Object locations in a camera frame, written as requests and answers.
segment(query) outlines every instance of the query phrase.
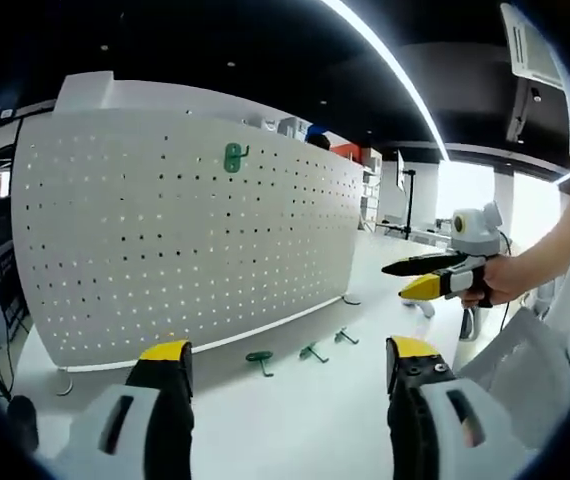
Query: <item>green hook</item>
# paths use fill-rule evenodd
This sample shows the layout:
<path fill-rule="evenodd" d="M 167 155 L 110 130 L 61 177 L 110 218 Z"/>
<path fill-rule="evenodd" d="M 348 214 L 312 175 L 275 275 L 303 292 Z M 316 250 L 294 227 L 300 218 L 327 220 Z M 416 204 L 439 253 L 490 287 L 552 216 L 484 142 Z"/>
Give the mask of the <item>green hook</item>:
<path fill-rule="evenodd" d="M 327 363 L 329 362 L 329 358 L 323 358 L 321 357 L 318 353 L 316 353 L 314 351 L 314 347 L 316 346 L 316 342 L 314 343 L 310 343 L 308 346 L 306 346 L 303 350 L 301 350 L 301 352 L 298 354 L 298 357 L 301 360 L 305 360 L 307 357 L 309 357 L 310 355 L 314 355 L 316 358 L 318 358 L 321 363 Z"/>
<path fill-rule="evenodd" d="M 265 362 L 267 360 L 269 360 L 270 358 L 272 358 L 274 354 L 272 352 L 252 352 L 252 353 L 248 353 L 247 356 L 245 357 L 245 360 L 247 360 L 248 362 L 260 362 L 261 364 L 261 370 L 263 371 L 263 376 L 264 377 L 273 377 L 274 374 L 273 373 L 267 373 L 265 371 Z"/>
<path fill-rule="evenodd" d="M 338 342 L 340 342 L 340 341 L 343 340 L 343 339 L 347 339 L 347 340 L 349 340 L 349 342 L 350 342 L 352 345 L 357 345 L 358 342 L 360 342 L 360 340 L 354 340 L 352 337 L 350 337 L 349 335 L 347 335 L 347 334 L 345 333 L 345 330 L 347 330 L 347 327 L 341 328 L 340 332 L 338 332 L 336 335 L 334 335 L 334 341 L 335 341 L 336 343 L 338 343 Z"/>
<path fill-rule="evenodd" d="M 249 145 L 245 149 L 245 153 L 241 153 L 242 149 L 238 143 L 228 143 L 225 147 L 225 162 L 223 163 L 225 171 L 228 173 L 236 173 L 241 169 L 241 158 L 249 155 Z"/>

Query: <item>white desk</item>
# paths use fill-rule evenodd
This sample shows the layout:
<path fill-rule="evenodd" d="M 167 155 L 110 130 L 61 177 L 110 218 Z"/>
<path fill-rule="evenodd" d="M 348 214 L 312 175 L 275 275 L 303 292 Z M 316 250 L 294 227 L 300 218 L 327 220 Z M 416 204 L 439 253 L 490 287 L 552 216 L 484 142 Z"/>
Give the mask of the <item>white desk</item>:
<path fill-rule="evenodd" d="M 350 292 L 360 306 L 343 302 L 268 332 L 194 356 L 196 427 L 192 446 L 195 480 L 292 478 L 389 479 L 393 472 L 387 427 L 385 339 L 425 339 L 451 363 L 460 332 L 460 303 L 439 299 L 436 315 L 404 307 L 398 290 L 408 279 L 380 272 L 392 261 L 437 249 L 359 232 Z M 334 343 L 347 326 L 358 345 Z M 330 358 L 299 360 L 300 349 L 318 341 Z M 273 378 L 245 361 L 248 352 L 271 350 Z M 53 457 L 67 442 L 73 415 L 106 385 L 122 383 L 128 369 L 73 374 L 64 388 L 36 329 L 26 341 L 17 368 L 15 393 L 29 396 L 39 414 L 40 454 Z"/>

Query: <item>ceiling light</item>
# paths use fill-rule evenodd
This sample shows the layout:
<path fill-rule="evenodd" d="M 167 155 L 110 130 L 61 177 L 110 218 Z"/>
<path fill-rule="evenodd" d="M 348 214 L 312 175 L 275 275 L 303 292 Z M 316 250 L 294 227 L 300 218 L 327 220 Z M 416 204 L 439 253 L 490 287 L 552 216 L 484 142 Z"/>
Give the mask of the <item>ceiling light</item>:
<path fill-rule="evenodd" d="M 543 101 L 543 97 L 541 97 L 541 93 L 538 91 L 538 88 L 532 88 L 532 98 L 536 103 Z"/>
<path fill-rule="evenodd" d="M 560 185 L 561 183 L 567 181 L 570 179 L 570 172 L 566 175 L 563 175 L 561 178 L 559 178 L 558 180 L 556 180 L 555 182 L 552 182 L 554 185 Z"/>
<path fill-rule="evenodd" d="M 423 116 L 423 120 L 427 124 L 430 132 L 432 132 L 432 136 L 434 137 L 434 141 L 438 145 L 438 149 L 441 151 L 441 155 L 443 160 L 449 161 L 449 155 L 447 153 L 447 149 L 445 148 L 445 144 L 443 143 L 443 139 L 441 138 L 441 134 L 438 132 L 438 128 L 436 127 L 436 123 L 434 123 L 434 119 L 432 115 L 429 113 L 427 109 L 427 105 L 421 98 L 418 90 L 401 67 L 400 63 L 396 60 L 392 52 L 385 46 L 380 38 L 374 33 L 374 31 L 363 21 L 360 19 L 358 15 L 356 15 L 348 6 L 346 6 L 341 0 L 320 0 L 329 8 L 334 10 L 338 13 L 341 17 L 347 21 L 361 36 L 369 42 L 369 44 L 378 52 L 381 58 L 387 63 L 389 68 L 392 69 L 398 80 L 403 84 L 409 96 L 414 100 L 418 111 Z"/>

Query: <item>white pegboard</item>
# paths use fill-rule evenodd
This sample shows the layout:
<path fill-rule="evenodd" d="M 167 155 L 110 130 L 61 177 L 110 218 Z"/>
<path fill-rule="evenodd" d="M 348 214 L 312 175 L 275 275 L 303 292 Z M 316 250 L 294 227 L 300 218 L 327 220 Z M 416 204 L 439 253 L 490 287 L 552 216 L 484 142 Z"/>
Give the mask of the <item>white pegboard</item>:
<path fill-rule="evenodd" d="M 233 174 L 231 142 L 250 146 Z M 361 175 L 311 145 L 170 112 L 25 126 L 14 242 L 52 360 L 128 361 L 172 336 L 210 344 L 343 294 Z"/>

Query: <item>ceiling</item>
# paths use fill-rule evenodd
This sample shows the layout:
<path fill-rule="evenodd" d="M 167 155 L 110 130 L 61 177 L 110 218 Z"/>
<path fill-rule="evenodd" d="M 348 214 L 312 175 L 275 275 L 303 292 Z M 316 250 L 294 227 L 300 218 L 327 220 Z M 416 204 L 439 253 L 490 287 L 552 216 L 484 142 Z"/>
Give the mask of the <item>ceiling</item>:
<path fill-rule="evenodd" d="M 396 55 L 446 143 L 514 151 L 570 168 L 567 110 L 558 90 L 536 85 L 542 101 L 529 105 L 523 143 L 506 140 L 519 80 L 511 73 L 499 2 L 344 1 Z M 18 99 L 17 107 L 55 98 L 68 74 L 113 70 L 117 79 L 249 98 L 384 153 L 395 142 L 433 141 L 380 57 L 320 1 L 45 1 L 20 37 L 14 58 L 21 61 L 11 63 L 5 84 L 11 94 L 0 97 Z M 404 156 L 439 159 L 433 148 Z"/>

